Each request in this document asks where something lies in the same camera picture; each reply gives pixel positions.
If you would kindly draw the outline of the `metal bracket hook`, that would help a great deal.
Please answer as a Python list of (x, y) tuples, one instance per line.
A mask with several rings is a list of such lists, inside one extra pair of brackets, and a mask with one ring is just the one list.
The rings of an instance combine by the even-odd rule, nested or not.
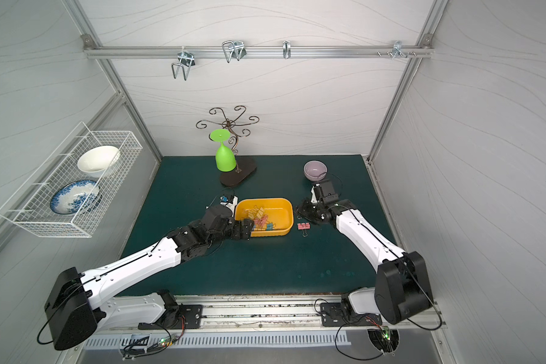
[(396, 41), (390, 51), (388, 52), (377, 52), (376, 55), (379, 58), (389, 57), (390, 59), (409, 59), (416, 56), (415, 52), (405, 51), (403, 49), (403, 43)]

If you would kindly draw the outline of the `blue patterned ceramic plate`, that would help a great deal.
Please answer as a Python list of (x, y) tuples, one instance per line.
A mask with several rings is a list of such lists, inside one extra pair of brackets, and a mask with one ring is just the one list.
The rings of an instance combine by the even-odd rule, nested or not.
[(59, 215), (87, 212), (99, 203), (101, 190), (94, 180), (77, 180), (57, 191), (49, 207)]

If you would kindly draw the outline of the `white ceramic bowl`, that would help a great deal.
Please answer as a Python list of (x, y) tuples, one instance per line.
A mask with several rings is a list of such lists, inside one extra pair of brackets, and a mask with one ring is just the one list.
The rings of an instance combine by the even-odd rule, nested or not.
[(120, 165), (121, 152), (114, 146), (96, 147), (85, 152), (77, 168), (85, 175), (100, 178), (114, 174)]

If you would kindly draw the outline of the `yellow plastic storage box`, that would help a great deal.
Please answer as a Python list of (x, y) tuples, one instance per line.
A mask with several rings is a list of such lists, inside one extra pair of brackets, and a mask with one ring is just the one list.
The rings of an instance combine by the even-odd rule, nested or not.
[(254, 222), (252, 238), (285, 236), (294, 225), (294, 209), (285, 198), (247, 199), (237, 204), (235, 218)]

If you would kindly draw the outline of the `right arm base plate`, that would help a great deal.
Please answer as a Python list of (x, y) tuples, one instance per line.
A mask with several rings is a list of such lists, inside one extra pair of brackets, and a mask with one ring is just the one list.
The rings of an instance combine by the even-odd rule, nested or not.
[(338, 328), (343, 325), (356, 327), (382, 326), (382, 317), (373, 313), (358, 314), (344, 303), (329, 303), (320, 300), (315, 304), (315, 311), (320, 315), (323, 327)]

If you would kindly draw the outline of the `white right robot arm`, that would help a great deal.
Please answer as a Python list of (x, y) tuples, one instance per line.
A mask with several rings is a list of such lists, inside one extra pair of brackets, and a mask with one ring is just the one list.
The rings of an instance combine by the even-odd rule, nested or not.
[[(391, 324), (410, 320), (434, 306), (426, 261), (417, 251), (406, 252), (373, 227), (348, 200), (324, 205), (303, 201), (297, 215), (313, 224), (331, 224), (348, 238), (376, 271), (374, 288), (347, 295), (358, 314), (376, 312)], [(374, 302), (371, 311), (369, 302)]]

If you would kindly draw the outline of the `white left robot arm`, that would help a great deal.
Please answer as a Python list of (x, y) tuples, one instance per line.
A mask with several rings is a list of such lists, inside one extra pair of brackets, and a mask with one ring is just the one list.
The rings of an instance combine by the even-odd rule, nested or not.
[(236, 220), (223, 205), (178, 227), (151, 246), (99, 268), (79, 272), (71, 267), (54, 283), (44, 310), (55, 350), (71, 349), (93, 334), (130, 324), (169, 331), (180, 320), (180, 305), (167, 290), (116, 300), (117, 294), (161, 271), (204, 256), (215, 244), (250, 238), (254, 222)]

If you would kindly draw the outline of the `aluminium cross rail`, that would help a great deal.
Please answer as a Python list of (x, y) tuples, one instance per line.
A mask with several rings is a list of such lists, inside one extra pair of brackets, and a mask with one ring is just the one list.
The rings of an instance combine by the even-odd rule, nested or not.
[[(388, 52), (392, 45), (294, 45), (291, 44), (290, 59), (389, 59), (379, 58), (377, 52)], [(89, 59), (173, 59), (182, 50), (194, 54), (195, 60), (224, 60), (224, 53), (220, 46), (126, 46), (126, 47), (100, 47), (98, 49), (86, 49), (84, 53)], [(415, 52), (416, 58), (429, 58), (434, 53), (433, 48), (404, 45), (405, 51)], [(282, 45), (270, 46), (246, 46), (247, 55), (243, 59), (284, 59)]]

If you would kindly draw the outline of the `green plastic goblet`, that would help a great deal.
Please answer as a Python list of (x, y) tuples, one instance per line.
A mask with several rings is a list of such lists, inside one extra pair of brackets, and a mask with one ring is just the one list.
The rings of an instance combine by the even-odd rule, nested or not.
[(227, 129), (217, 129), (210, 133), (209, 137), (213, 142), (219, 143), (219, 147), (215, 153), (218, 170), (221, 172), (233, 171), (237, 166), (235, 154), (225, 145), (231, 137), (230, 131)]

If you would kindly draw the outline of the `metal loop hook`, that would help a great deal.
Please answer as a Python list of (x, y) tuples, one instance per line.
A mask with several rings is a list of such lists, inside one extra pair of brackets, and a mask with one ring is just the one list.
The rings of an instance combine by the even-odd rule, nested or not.
[(233, 59), (240, 61), (247, 55), (247, 50), (243, 41), (227, 40), (221, 44), (221, 48), (227, 63), (230, 63)]

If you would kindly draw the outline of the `lilac ceramic bowl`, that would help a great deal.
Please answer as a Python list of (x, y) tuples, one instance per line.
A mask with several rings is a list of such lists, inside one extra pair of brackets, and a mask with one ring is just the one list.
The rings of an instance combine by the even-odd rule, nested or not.
[(303, 166), (303, 174), (306, 179), (312, 182), (323, 180), (327, 176), (327, 173), (327, 166), (323, 162), (317, 160), (309, 161)]

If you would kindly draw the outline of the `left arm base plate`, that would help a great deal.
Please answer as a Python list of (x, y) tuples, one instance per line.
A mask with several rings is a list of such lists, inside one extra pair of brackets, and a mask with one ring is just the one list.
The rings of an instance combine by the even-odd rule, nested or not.
[(200, 327), (203, 315), (202, 305), (179, 305), (169, 307), (154, 323), (140, 323), (139, 330), (182, 329), (191, 330)]

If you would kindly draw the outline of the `small metal hook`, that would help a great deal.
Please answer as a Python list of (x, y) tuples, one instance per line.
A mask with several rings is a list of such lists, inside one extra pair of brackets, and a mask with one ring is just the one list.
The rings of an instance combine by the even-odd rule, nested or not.
[(282, 43), (282, 55), (284, 59), (291, 58), (291, 42), (290, 41), (286, 40)]

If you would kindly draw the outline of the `dark metal cup stand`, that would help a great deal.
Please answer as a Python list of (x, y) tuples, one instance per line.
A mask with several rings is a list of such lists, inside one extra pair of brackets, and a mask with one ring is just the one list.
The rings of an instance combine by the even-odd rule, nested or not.
[(235, 154), (237, 166), (233, 171), (220, 171), (221, 175), (219, 178), (221, 185), (230, 188), (239, 186), (241, 183), (247, 180), (247, 178), (249, 178), (256, 172), (256, 161), (250, 156), (239, 156), (238, 144), (241, 138), (245, 138), (251, 135), (251, 131), (248, 127), (254, 124), (258, 124), (260, 121), (259, 117), (256, 115), (250, 115), (248, 117), (248, 121), (240, 121), (240, 119), (247, 111), (246, 106), (235, 106), (234, 111), (238, 113), (238, 116), (236, 118), (229, 118), (223, 108), (211, 108), (209, 110), (209, 114), (221, 114), (221, 116), (223, 117), (223, 121), (200, 120), (197, 121), (195, 125), (196, 129), (199, 130), (206, 129), (209, 124), (214, 124), (216, 126), (219, 126), (219, 129), (227, 129), (230, 131), (231, 137), (228, 142), (225, 143), (225, 145), (229, 147)]

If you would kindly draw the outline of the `metal double hook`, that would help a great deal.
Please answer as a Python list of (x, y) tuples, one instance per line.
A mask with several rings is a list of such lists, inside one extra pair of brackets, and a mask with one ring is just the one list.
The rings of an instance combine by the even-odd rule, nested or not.
[(191, 68), (196, 64), (194, 54), (182, 49), (177, 54), (177, 60), (171, 64), (172, 75), (174, 79), (177, 79), (181, 74), (184, 80), (187, 80), (190, 75)]

